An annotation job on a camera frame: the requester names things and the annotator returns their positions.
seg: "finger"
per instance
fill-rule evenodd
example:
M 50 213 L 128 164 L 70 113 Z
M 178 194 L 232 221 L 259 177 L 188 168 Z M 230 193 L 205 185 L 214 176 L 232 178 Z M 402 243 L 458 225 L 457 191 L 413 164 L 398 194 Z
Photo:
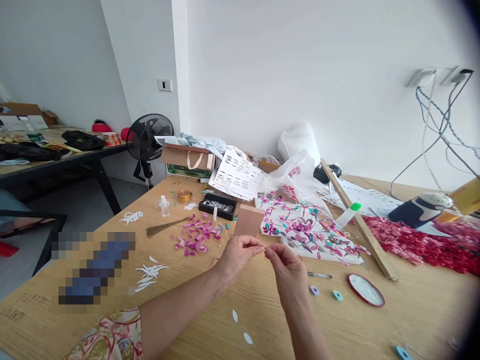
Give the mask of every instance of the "finger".
M 254 256 L 257 256 L 258 254 L 263 253 L 265 250 L 265 246 L 251 246 L 248 248 L 251 252 L 251 257 L 253 258 Z
M 275 272 L 280 272 L 283 270 L 284 264 L 280 260 L 277 253 L 271 247 L 267 247 L 265 249 L 265 256 L 268 260 L 270 260 L 271 265 L 273 266 L 273 270 L 275 270 Z
M 274 243 L 269 248 L 278 255 L 284 265 L 301 262 L 299 257 L 284 244 Z
M 263 242 L 258 240 L 256 237 L 250 235 L 241 235 L 238 237 L 238 240 L 240 241 L 240 244 L 243 248 L 250 246 L 265 247 L 265 244 Z

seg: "small plastic bottle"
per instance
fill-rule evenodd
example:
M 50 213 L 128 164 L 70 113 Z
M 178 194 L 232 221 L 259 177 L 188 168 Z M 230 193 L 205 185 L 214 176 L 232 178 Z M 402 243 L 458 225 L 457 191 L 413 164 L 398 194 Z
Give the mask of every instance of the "small plastic bottle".
M 170 215 L 170 203 L 165 198 L 165 195 L 162 195 L 160 198 L 160 211 L 163 217 Z
M 341 227 L 344 228 L 347 226 L 349 221 L 355 216 L 355 214 L 360 210 L 362 207 L 362 204 L 359 204 L 358 202 L 354 202 L 350 208 L 345 210 L 342 215 L 339 216 L 337 220 L 335 220 L 335 223 Z
M 37 129 L 27 116 L 20 116 L 20 120 L 24 131 L 32 143 L 39 145 L 47 143 L 40 130 Z

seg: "bag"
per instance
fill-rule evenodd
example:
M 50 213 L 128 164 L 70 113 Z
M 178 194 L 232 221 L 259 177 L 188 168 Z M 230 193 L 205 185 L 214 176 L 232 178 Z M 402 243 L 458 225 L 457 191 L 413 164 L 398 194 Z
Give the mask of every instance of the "bag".
M 33 142 L 21 142 L 19 144 L 0 145 L 0 161 L 23 158 L 30 161 L 52 161 L 60 160 L 62 155 L 68 154 L 70 150 L 55 151 L 42 148 Z
M 284 161 L 305 149 L 313 158 L 314 165 L 320 165 L 320 153 L 315 141 L 315 135 L 308 122 L 284 131 L 278 140 L 278 151 Z
M 78 130 L 67 130 L 61 137 L 66 140 L 66 145 L 82 151 L 99 150 L 105 146 L 103 139 Z
M 316 194 L 317 191 L 328 192 L 328 186 L 313 177 L 315 161 L 306 149 L 295 154 L 277 170 L 264 173 L 257 180 L 259 193 L 270 193 L 282 190 L 297 203 L 308 202 L 318 206 L 328 218 L 332 218 L 325 201 Z

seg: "green bottle cap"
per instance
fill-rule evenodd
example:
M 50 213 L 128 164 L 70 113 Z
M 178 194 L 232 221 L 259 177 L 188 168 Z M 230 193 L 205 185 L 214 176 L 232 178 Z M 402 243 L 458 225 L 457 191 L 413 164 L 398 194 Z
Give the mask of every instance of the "green bottle cap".
M 353 211 L 358 211 L 360 210 L 360 208 L 362 207 L 362 204 L 358 203 L 358 202 L 354 202 L 351 206 L 350 206 L 350 209 L 352 209 Z

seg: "red object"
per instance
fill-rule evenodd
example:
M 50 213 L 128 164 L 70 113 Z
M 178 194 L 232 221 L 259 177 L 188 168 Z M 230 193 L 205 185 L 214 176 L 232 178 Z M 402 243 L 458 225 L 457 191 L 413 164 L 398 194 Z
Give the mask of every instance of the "red object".
M 116 132 L 104 132 L 102 136 L 106 146 L 118 146 L 122 144 Z
M 381 305 L 376 305 L 376 304 L 371 303 L 370 301 L 368 301 L 366 298 L 364 298 L 364 297 L 357 291 L 357 289 L 352 285 L 352 283 L 350 282 L 350 276 L 352 276 L 352 275 L 357 275 L 357 276 L 363 278 L 367 283 L 369 283 L 370 286 L 371 286 L 372 288 L 374 288 L 374 289 L 378 292 L 378 294 L 381 296 L 381 299 L 383 300 L 383 303 L 382 303 Z M 351 274 L 348 274 L 348 276 L 346 277 L 346 279 L 347 279 L 348 284 L 350 285 L 351 289 L 353 290 L 353 292 L 354 292 L 355 294 L 357 294 L 357 296 L 358 296 L 360 299 L 362 299 L 364 302 L 366 302 L 368 305 L 371 305 L 371 306 L 373 306 L 373 307 L 375 307 L 375 308 L 381 308 L 383 305 L 385 305 L 385 298 L 384 298 L 384 296 L 382 295 L 382 293 L 380 292 L 380 290 L 378 290 L 377 287 L 376 287 L 375 285 L 373 285 L 368 279 L 366 279 L 366 278 L 364 278 L 362 275 L 356 274 L 356 273 L 354 273 L 354 272 L 351 273 Z
M 91 126 L 94 133 L 110 133 L 112 129 L 104 122 L 96 122 Z
M 10 244 L 7 244 L 6 242 L 0 241 L 0 255 L 9 258 L 18 250 L 18 247 L 14 247 Z
M 451 237 L 429 235 L 400 222 L 363 216 L 383 250 L 410 260 L 428 263 L 458 273 L 480 276 L 480 231 L 460 223 L 434 221 L 435 227 Z
M 125 127 L 121 130 L 120 136 L 122 140 L 127 141 L 127 135 L 129 133 L 129 130 L 130 130 L 129 127 Z M 128 140 L 133 141 L 133 139 L 134 139 L 134 132 L 130 131 L 130 136 L 128 137 Z

